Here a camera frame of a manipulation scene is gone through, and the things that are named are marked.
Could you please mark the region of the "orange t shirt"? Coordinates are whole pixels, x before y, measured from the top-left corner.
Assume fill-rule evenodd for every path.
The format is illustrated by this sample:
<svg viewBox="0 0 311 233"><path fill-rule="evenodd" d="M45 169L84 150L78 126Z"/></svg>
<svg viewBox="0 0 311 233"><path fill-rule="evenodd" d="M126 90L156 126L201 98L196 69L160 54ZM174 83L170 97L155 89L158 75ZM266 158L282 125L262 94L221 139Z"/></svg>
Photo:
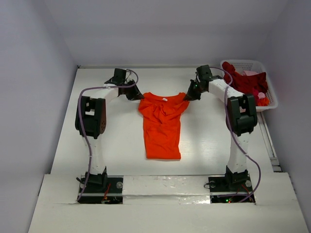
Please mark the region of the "orange t shirt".
<svg viewBox="0 0 311 233"><path fill-rule="evenodd" d="M185 93L157 96L144 93L138 111L143 116L143 138L146 158L152 160L180 160L181 115L189 106Z"/></svg>

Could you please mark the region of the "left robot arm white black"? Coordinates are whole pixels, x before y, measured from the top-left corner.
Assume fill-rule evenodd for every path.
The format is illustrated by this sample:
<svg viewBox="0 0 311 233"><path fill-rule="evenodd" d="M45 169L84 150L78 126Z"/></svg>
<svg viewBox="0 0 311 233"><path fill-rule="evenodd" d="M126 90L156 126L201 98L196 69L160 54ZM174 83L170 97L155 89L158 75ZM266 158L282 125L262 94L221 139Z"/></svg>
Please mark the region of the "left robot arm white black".
<svg viewBox="0 0 311 233"><path fill-rule="evenodd" d="M141 100L144 96L138 89L138 74L131 69L114 69L113 77L102 86L83 89L78 97L75 129L88 149L88 168L79 182L98 192L107 188L107 171L102 155L102 135L107 125L107 105L121 95L129 101Z"/></svg>

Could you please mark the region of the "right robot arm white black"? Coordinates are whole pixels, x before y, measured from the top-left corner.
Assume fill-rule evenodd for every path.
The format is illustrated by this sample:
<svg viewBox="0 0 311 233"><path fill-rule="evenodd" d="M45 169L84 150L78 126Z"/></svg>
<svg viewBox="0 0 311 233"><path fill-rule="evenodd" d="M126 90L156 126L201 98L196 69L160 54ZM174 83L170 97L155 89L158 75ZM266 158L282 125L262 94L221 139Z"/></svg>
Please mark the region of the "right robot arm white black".
<svg viewBox="0 0 311 233"><path fill-rule="evenodd" d="M248 141L258 118L255 97L234 89L232 76L225 70L223 72L229 76L229 83L213 75L210 66L198 67L184 100L199 100L202 93L209 92L224 103L225 122L231 136L229 160L225 174L210 177L207 184L214 192L235 192L249 178L246 164Z"/></svg>

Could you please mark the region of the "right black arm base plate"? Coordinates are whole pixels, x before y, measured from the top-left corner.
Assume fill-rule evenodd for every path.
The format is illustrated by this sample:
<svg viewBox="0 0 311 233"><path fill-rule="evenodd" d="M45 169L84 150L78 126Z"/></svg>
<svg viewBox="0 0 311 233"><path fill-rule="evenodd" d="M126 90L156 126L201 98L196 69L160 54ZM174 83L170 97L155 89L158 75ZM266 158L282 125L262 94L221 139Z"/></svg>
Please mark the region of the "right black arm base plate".
<svg viewBox="0 0 311 233"><path fill-rule="evenodd" d="M208 178L208 182L204 184L204 188L209 190L210 202L213 204L239 202L255 203L254 194L242 201L253 191L250 177L248 177L246 181L229 186L224 176L212 176Z"/></svg>

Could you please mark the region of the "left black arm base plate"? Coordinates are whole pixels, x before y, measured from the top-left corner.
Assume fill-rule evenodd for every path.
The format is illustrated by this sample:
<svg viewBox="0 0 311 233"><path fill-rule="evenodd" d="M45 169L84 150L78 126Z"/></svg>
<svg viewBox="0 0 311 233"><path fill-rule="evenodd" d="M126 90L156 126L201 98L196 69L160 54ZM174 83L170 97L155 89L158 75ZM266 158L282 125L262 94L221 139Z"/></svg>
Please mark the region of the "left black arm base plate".
<svg viewBox="0 0 311 233"><path fill-rule="evenodd" d="M122 204L123 176L108 176L106 187L87 184L79 198L80 204Z"/></svg>

